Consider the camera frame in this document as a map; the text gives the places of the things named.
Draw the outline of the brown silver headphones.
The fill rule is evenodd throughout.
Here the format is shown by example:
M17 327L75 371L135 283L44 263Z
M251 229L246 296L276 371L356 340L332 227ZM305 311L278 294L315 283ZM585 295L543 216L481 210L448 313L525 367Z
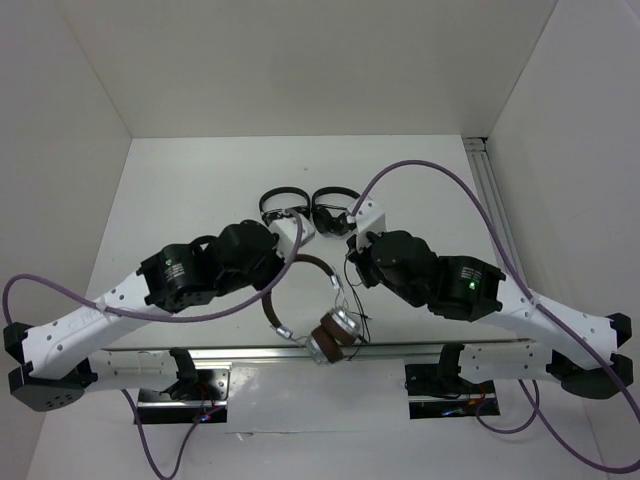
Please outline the brown silver headphones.
M316 364L338 363L345 358L344 347L351 347L356 343L368 344L369 341L364 336L364 319L361 315L348 311L344 286L335 269L324 260L308 254L297 254L294 262L314 265L329 277L336 291L334 306L320 318L319 324L308 335L296 338L293 331L277 316L272 296L268 293L262 298L261 305L275 333L286 341L304 347Z

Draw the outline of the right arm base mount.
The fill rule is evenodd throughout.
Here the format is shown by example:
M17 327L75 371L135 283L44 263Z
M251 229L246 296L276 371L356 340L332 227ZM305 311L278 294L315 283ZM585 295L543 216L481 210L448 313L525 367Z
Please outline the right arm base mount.
M458 378L441 378L436 364L406 364L405 390L412 420L499 416L496 388L492 381L479 385Z

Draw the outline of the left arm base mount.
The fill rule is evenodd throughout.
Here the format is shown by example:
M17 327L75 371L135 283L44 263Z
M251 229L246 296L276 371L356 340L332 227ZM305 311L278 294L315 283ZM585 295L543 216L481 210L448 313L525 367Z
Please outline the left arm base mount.
M230 362L197 365L188 350L172 348L176 381L167 389L140 389L136 410L143 425L222 424L227 422Z

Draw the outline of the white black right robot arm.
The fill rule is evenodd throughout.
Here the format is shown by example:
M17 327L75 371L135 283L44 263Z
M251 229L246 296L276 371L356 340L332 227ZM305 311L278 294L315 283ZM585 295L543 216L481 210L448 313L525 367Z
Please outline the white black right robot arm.
M619 353L631 337L620 313L596 316L525 293L500 268L470 256L439 256L406 231L351 236L347 259L363 285L382 285L437 317L492 326L515 343L452 343L442 348L436 379L448 392L494 380L545 380L575 396L609 399L634 381L633 362Z

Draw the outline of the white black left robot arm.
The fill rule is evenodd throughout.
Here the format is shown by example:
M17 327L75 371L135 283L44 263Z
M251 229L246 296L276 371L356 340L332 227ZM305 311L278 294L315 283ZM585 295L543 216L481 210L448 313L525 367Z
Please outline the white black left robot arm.
M146 389L184 399L199 376L187 349L109 350L116 340L152 323L176 323L182 311L246 287L264 290L285 262L280 235L244 220L217 236L170 244L141 262L119 285L45 325L10 322L6 352L18 363L10 394L36 412L70 405L104 390Z

